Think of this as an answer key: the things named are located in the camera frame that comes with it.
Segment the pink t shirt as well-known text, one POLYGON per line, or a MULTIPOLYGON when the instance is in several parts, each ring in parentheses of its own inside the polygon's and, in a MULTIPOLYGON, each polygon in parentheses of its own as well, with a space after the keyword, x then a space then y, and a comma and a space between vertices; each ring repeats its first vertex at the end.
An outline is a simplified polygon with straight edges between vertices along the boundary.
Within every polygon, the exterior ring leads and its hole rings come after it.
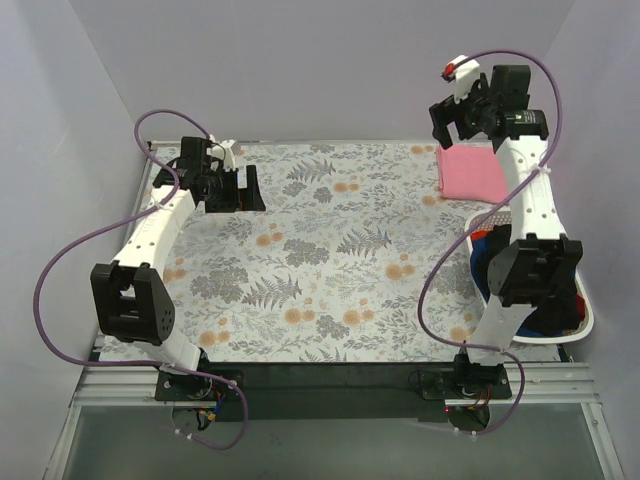
POLYGON ((508 194, 502 167, 490 147, 439 146, 436 161, 439 191, 445 199, 498 204, 508 194))

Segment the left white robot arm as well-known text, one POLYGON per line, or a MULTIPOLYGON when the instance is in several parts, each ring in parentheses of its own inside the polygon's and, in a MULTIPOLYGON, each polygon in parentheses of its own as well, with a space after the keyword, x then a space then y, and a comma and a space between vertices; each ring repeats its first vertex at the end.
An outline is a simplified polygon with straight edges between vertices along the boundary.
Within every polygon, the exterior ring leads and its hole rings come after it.
POLYGON ((164 365, 195 370, 201 350, 175 326, 162 274, 168 255, 198 205, 208 213, 263 212, 257 170, 239 167, 235 140, 184 137, 177 158, 153 181, 148 207, 123 249, 94 266, 90 282, 99 327, 164 365))

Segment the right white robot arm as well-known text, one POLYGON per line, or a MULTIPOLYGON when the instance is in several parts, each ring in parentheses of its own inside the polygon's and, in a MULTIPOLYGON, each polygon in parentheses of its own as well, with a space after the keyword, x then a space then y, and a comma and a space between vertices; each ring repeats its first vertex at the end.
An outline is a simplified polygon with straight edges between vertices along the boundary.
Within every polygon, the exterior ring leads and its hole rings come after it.
POLYGON ((452 379, 465 394, 507 398, 503 351, 531 314, 574 284, 583 247, 556 212, 544 165, 549 131, 544 113, 529 107, 529 66, 497 65, 486 76, 476 61, 459 56, 443 77, 454 92, 430 109, 435 138, 448 149, 450 125, 462 140, 485 134, 513 194, 510 240, 488 263, 489 299, 454 358, 452 379))

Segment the white laundry basket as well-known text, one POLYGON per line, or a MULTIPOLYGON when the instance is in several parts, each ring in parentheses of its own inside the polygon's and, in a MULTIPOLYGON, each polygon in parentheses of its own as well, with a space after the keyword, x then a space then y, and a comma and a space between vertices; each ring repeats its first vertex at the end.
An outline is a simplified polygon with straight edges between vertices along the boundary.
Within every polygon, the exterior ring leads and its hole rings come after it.
MULTIPOLYGON (((468 256, 472 257, 474 242, 484 236, 484 232, 489 232, 494 226, 506 225, 511 223, 511 215, 508 207, 502 208, 488 220, 480 223, 479 218, 485 215, 488 209, 476 212, 469 216, 465 222, 465 228, 468 229, 474 223, 478 223, 474 232, 465 240, 468 256)), ((527 330, 521 326, 514 335, 512 341, 525 345, 551 345, 565 344, 577 342, 586 338, 592 331, 595 324, 595 317, 592 311, 591 303, 584 287, 580 271, 576 270, 574 275, 574 283, 576 287, 576 309, 581 316, 580 322, 575 329, 565 329, 553 335, 543 335, 540 333, 527 330)))

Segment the floral tablecloth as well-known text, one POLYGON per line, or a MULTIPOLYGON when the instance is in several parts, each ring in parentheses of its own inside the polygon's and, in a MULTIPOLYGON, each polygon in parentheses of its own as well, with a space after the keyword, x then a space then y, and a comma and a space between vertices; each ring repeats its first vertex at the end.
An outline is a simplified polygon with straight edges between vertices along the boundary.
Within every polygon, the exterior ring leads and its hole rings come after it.
POLYGON ((262 213, 185 222, 160 275, 214 361, 448 361, 482 314, 465 250, 478 202, 439 192, 433 145, 246 145, 262 213))

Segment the aluminium frame rail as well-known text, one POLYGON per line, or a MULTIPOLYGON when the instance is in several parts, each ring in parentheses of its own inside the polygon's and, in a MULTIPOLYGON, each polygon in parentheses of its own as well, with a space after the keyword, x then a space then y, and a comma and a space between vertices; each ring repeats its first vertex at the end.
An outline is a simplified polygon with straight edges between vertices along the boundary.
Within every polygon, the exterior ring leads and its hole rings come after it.
MULTIPOLYGON (((523 404, 599 403, 586 363, 528 362, 523 404)), ((151 367, 88 368, 72 397, 74 406, 159 406, 154 399, 158 372, 151 367)))

